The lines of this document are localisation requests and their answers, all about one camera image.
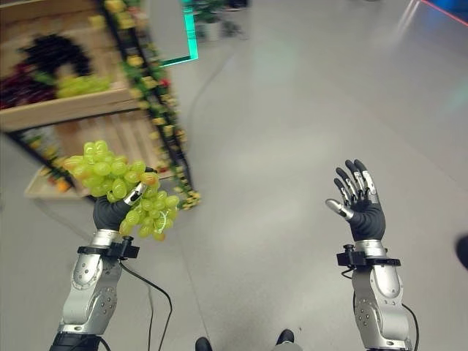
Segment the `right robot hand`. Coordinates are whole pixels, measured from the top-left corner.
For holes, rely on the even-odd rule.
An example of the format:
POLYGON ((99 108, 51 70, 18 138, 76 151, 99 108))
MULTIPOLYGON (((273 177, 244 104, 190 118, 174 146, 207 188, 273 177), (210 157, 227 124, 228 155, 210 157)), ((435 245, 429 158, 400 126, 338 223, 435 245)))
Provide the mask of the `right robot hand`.
POLYGON ((341 200, 327 199, 325 204, 349 224, 355 242, 380 241, 386 223, 374 180, 359 159, 348 159, 345 166, 336 168, 333 180, 341 200))

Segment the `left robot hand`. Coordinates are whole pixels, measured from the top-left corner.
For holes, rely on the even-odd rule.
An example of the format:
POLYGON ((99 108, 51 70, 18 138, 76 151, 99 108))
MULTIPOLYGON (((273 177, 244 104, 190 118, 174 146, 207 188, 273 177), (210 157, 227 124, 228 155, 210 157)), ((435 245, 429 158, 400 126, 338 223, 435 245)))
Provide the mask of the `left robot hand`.
POLYGON ((123 199, 114 203, 106 196, 98 197, 93 209, 93 220, 97 230, 112 230, 118 232, 120 225, 136 202, 143 197, 148 184, 139 182, 123 199))

